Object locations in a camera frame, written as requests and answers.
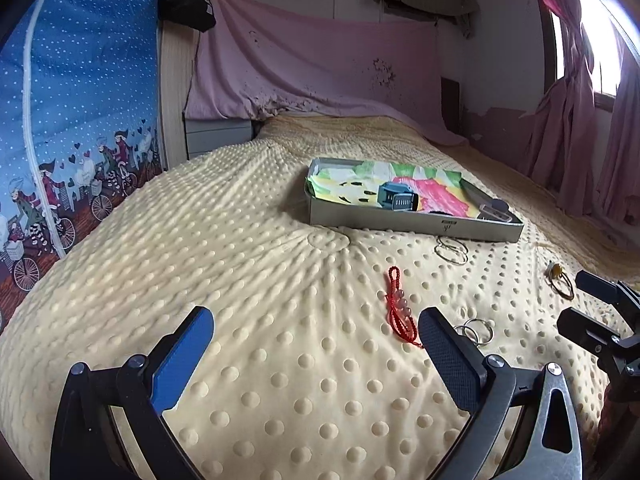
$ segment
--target window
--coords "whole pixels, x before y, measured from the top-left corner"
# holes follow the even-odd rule
[[[611,98],[615,97],[620,84],[620,58],[614,27],[609,17],[609,11],[599,0],[580,1],[582,3],[582,24],[593,49],[593,91],[604,96],[604,98],[596,96],[596,104],[607,102],[612,107],[613,99]],[[564,75],[562,31],[560,19],[554,14],[552,14],[552,19],[556,35],[558,78],[561,78]]]

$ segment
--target pink sheet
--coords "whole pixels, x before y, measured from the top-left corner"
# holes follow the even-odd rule
[[[211,1],[218,24],[200,37],[188,119],[388,116],[433,142],[465,142],[442,120],[433,23],[342,22]]]

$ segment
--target curtain with cartoon print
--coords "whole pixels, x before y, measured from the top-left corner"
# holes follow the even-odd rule
[[[161,173],[157,0],[37,0],[0,51],[0,330]]]

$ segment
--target tray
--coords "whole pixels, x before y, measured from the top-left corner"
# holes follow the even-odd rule
[[[363,162],[343,158],[315,158],[309,166],[307,176],[318,174],[324,168],[352,168]],[[488,204],[493,198],[465,179],[461,180],[461,186],[468,199],[478,207]],[[506,223],[435,213],[392,211],[377,207],[339,204],[316,198],[313,188],[306,181],[305,194],[311,225],[414,232],[483,242],[517,242],[524,228],[522,220],[513,212],[508,213],[511,216],[511,222]]]

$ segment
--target metal bolt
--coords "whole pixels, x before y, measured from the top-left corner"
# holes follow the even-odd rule
[[[143,355],[137,354],[129,358],[127,366],[129,368],[140,368],[145,363],[146,358]]]
[[[553,375],[560,375],[562,373],[562,368],[559,364],[549,363],[546,366],[546,369],[549,370]]]
[[[71,375],[80,375],[84,372],[84,363],[76,363],[71,367]]]
[[[499,355],[492,354],[486,359],[486,361],[489,363],[489,366],[494,368],[502,368],[504,366],[504,359]]]

